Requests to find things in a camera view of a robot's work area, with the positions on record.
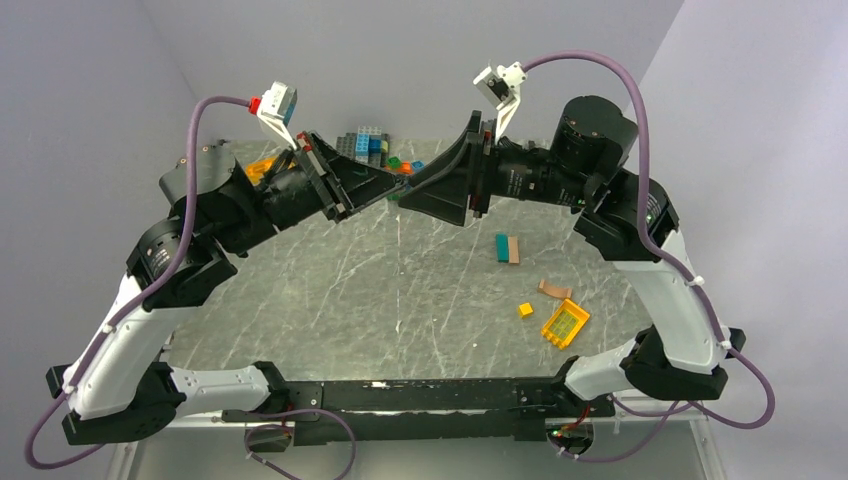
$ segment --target blue lego brick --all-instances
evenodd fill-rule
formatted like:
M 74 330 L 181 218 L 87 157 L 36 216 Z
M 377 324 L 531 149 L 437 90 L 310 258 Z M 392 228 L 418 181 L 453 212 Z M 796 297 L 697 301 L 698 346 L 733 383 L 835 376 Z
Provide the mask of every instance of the blue lego brick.
M 360 133 L 356 136 L 356 155 L 368 156 L 368 135 Z
M 495 234 L 495 248 L 497 249 L 498 262 L 509 262 L 509 241 L 503 233 Z

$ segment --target marble table surface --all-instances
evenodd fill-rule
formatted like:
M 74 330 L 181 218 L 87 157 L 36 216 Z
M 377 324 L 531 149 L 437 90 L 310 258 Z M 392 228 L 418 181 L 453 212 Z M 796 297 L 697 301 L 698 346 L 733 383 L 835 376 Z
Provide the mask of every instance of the marble table surface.
M 391 142 L 404 161 L 431 160 L 453 139 Z M 244 164 L 270 142 L 234 142 Z M 273 361 L 288 380 L 551 375 L 571 355 L 623 343 L 649 325 L 627 280 L 552 205 L 493 199 L 464 228 L 387 200 L 340 224 L 317 214 L 234 259 L 176 332 L 170 362 L 195 370 Z M 495 234 L 517 236 L 520 265 L 498 263 Z M 539 333 L 559 301 L 539 280 L 574 289 L 591 314 L 565 350 Z M 535 313 L 520 319 L 519 304 Z

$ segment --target yellow lego brick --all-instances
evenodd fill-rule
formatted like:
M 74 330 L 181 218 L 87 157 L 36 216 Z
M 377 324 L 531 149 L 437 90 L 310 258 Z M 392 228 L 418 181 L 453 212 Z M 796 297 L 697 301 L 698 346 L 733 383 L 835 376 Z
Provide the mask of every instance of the yellow lego brick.
M 589 320 L 589 312 L 567 298 L 542 327 L 541 334 L 562 350 L 571 344 L 577 332 L 586 325 L 587 320 Z
M 274 160 L 276 159 L 277 155 L 274 155 L 273 157 L 268 157 L 263 160 L 253 162 L 247 167 L 245 167 L 244 173 L 247 174 L 247 178 L 250 180 L 250 183 L 254 185 L 258 184 L 259 180 L 262 178 L 263 175 L 265 175 L 265 172 L 267 172 L 271 168 L 271 165 L 274 164 Z M 289 168 L 293 168 L 295 164 L 295 161 L 292 161 L 291 164 L 289 164 Z
M 521 318 L 527 318 L 533 314 L 533 306 L 529 303 L 522 303 L 518 306 L 518 316 Z

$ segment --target teal block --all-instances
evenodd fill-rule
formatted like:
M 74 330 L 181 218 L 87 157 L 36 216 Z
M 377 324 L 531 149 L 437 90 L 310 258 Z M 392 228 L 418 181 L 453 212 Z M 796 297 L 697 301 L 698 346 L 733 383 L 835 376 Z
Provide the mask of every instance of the teal block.
M 509 243 L 507 242 L 506 235 L 503 233 L 495 234 L 495 248 L 498 253 L 498 262 L 500 263 L 508 263 L 509 262 Z

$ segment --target cable tie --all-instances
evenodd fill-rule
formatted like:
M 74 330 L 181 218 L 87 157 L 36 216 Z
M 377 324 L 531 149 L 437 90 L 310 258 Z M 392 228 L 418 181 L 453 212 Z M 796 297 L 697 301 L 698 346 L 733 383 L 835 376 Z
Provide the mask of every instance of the cable tie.
M 704 277 L 698 275 L 697 277 L 693 278 L 691 282 L 686 282 L 687 287 L 691 287 L 693 285 L 697 285 L 699 287 L 704 285 Z

